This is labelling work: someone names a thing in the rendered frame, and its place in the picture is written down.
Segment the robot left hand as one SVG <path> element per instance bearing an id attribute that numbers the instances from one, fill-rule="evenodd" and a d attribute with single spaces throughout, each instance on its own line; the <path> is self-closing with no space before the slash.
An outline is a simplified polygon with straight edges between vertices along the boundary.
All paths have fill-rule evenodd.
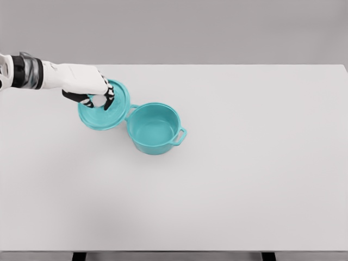
<path id="1" fill-rule="evenodd" d="M 62 80 L 62 95 L 86 107 L 93 108 L 91 95 L 102 95 L 105 98 L 104 110 L 112 105 L 114 88 L 97 67 L 83 64 L 60 64 L 58 66 Z"/>

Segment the teal pot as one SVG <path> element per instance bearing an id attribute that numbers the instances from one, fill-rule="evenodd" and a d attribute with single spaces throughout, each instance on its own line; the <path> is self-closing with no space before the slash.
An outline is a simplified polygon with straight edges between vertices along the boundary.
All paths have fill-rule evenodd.
<path id="1" fill-rule="evenodd" d="M 187 135 L 178 113 L 163 103 L 132 104 L 125 120 L 135 147 L 149 155 L 167 153 Z"/>

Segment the teal pot lid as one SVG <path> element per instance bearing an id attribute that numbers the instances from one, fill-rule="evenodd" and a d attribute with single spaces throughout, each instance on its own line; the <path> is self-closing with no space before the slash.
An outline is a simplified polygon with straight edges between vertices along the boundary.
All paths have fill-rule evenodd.
<path id="1" fill-rule="evenodd" d="M 81 121 L 89 128 L 102 131 L 119 125 L 127 116 L 131 103 L 127 88 L 116 80 L 109 79 L 114 88 L 114 102 L 104 110 L 103 106 L 88 108 L 78 103 L 78 115 Z"/>

